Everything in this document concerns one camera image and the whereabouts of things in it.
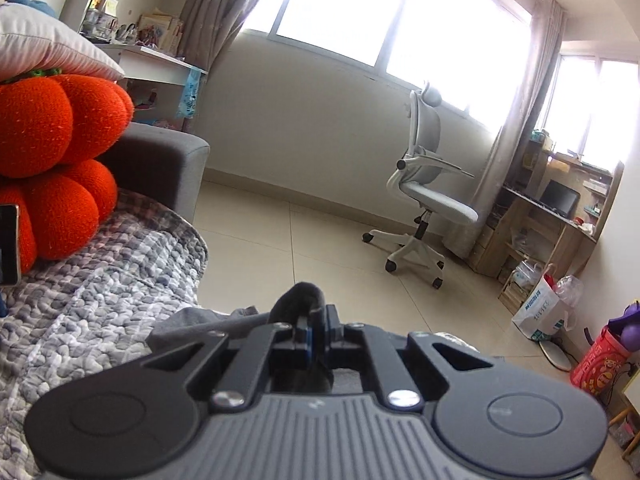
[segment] phone screen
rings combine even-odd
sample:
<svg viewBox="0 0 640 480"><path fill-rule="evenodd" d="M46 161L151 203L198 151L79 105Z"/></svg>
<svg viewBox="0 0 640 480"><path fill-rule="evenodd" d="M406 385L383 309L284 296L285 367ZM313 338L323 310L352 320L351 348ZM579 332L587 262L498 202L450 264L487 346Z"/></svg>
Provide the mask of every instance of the phone screen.
<svg viewBox="0 0 640 480"><path fill-rule="evenodd" d="M0 205L0 286L20 281L18 257L18 206Z"/></svg>

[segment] chair headrest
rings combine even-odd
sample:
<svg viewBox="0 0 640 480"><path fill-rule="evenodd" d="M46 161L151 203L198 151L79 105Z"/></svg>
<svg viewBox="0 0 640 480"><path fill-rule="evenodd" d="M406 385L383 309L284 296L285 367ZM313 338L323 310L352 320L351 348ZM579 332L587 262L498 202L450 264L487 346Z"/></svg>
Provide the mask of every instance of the chair headrest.
<svg viewBox="0 0 640 480"><path fill-rule="evenodd" d="M420 100L431 107L440 106L442 104L442 96L436 87L431 86L431 83L426 83L424 88L420 91Z"/></svg>

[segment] white office chair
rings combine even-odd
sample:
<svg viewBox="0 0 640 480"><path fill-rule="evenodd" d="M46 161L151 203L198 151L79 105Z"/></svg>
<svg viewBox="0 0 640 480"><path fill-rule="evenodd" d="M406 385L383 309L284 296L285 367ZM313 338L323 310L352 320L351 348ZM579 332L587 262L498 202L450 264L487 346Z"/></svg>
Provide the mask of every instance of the white office chair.
<svg viewBox="0 0 640 480"><path fill-rule="evenodd" d="M362 241L368 244L374 237L378 237L401 246L386 260L385 269L388 272L394 272L398 268L397 262L400 258L412 252L417 253L436 276L432 285L440 288L444 256L422 241L429 225L429 218L432 213L438 213L456 224L473 224L478 220L478 214L469 206L424 185L430 184L442 171L471 178L473 175L455 164L442 160L435 153L440 143L440 117L434 108L442 103L440 92L427 83L421 91L412 90L410 101L409 149L404 157L398 160L396 172L386 183L386 189L402 198L413 198L425 211L414 219L418 228L413 235L396 235L373 229L362 235Z"/></svg>

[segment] silver screw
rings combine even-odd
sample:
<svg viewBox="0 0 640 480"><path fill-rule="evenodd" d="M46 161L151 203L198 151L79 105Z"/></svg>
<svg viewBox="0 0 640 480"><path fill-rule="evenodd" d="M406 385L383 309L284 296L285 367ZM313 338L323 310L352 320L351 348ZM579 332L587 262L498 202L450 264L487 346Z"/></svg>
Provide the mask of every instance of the silver screw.
<svg viewBox="0 0 640 480"><path fill-rule="evenodd" d="M420 402L420 395L413 390L394 390L388 394L387 399L396 408L410 408Z"/></svg>
<svg viewBox="0 0 640 480"><path fill-rule="evenodd" d="M222 391L213 395L213 402L223 408L237 408L244 404L244 397L240 392Z"/></svg>

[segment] curtain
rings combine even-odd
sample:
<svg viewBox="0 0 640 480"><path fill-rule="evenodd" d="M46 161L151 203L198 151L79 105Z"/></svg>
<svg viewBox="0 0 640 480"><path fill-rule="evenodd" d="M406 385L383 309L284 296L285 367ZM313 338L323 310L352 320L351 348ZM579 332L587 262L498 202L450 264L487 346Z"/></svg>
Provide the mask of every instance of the curtain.
<svg viewBox="0 0 640 480"><path fill-rule="evenodd" d="M187 0L178 56L211 72L258 0Z"/></svg>
<svg viewBox="0 0 640 480"><path fill-rule="evenodd" d="M507 177L511 161L520 151L520 141L526 141L533 129L558 60L565 24L566 16L558 2L537 2L531 17L529 55L522 83L469 203L478 213L478 222L471 226L452 225L444 237L445 247L460 258L466 258L476 243Z"/></svg>

